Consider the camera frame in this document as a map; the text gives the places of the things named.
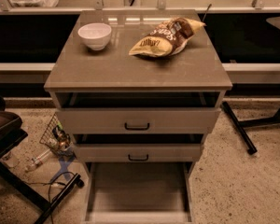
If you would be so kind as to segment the grey drawer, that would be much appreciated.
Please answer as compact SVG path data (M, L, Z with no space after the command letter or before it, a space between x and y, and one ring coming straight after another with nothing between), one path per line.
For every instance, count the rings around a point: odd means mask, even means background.
M203 153L200 144L74 145L80 161L88 162L176 162L197 161Z
M64 108L56 114L70 134L210 133L219 108Z
M181 162L94 163L81 224L194 224Z

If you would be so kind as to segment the grey middle drawer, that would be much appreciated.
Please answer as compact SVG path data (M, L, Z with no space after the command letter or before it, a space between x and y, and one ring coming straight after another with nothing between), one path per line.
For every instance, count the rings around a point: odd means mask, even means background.
M203 153L200 144L74 145L80 161L88 162L176 162L197 161Z

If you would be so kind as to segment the clear plastic bottle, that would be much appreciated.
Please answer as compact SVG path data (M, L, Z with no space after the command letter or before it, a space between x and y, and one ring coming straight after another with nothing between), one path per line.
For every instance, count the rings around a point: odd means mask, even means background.
M52 152L47 149L46 151L39 154L37 157L32 157L31 163L25 167L26 172L32 172L41 165L43 165L52 155Z

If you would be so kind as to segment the grey top drawer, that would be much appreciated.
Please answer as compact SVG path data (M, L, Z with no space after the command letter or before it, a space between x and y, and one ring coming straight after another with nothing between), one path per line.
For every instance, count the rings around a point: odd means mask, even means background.
M64 108L56 114L70 134L210 133L219 108Z

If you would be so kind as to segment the grey drawer cabinet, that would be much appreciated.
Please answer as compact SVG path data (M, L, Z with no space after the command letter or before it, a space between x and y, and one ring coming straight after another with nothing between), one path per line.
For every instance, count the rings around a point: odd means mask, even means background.
M231 81L205 30L174 56L131 56L130 48L179 11L84 11L76 26L102 21L112 38L87 49L71 32L45 84L57 111L64 108L219 108ZM74 145L200 144L209 133L70 134Z

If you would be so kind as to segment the black table leg frame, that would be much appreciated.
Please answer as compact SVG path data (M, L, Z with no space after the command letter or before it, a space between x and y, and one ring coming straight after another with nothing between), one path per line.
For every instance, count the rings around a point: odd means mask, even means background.
M272 117L263 118L263 119L249 119L249 120L238 120L234 112L232 111L230 105L227 102L223 102L222 110L228 115L231 119L235 129L237 130L238 134L244 140L247 146L247 153L249 155L254 155L258 152L257 148L251 141L250 137L245 131L245 128L254 128L254 127L264 127L269 125L277 125L280 124L280 107L276 111L276 113Z

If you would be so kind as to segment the yellow brown chip bag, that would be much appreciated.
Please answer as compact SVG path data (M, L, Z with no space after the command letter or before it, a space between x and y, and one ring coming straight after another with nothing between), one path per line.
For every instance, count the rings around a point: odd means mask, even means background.
M204 27L204 23L183 17L163 21L139 40L129 51L131 56L166 57L176 55Z

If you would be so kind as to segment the dark tray on stand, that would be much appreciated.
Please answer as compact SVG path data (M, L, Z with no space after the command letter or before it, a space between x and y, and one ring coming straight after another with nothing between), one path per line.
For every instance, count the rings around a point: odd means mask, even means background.
M0 110L0 141L21 125L22 120L17 114Z

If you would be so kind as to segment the white ceramic bowl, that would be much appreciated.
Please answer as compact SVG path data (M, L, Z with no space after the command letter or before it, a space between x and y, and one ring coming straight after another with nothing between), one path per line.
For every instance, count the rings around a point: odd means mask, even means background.
M112 28L105 23L89 23L77 31L82 43L92 50L102 50L111 38Z

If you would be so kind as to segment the grey bottom drawer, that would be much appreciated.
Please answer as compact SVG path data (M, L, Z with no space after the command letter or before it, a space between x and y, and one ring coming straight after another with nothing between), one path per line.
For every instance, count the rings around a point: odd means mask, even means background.
M181 162L94 163L81 224L194 224Z

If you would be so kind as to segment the black stand left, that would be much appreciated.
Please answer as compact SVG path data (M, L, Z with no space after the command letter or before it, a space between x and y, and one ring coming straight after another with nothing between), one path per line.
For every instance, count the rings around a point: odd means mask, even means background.
M24 130L19 129L3 137L0 140L0 159L27 136L28 134ZM84 186L81 176L79 174L74 174L53 200L48 201L20 180L16 175L11 173L2 162L0 162L0 176L42 211L42 214L35 224L44 224L47 218L53 213L59 203L71 192L74 186L78 186L79 188Z

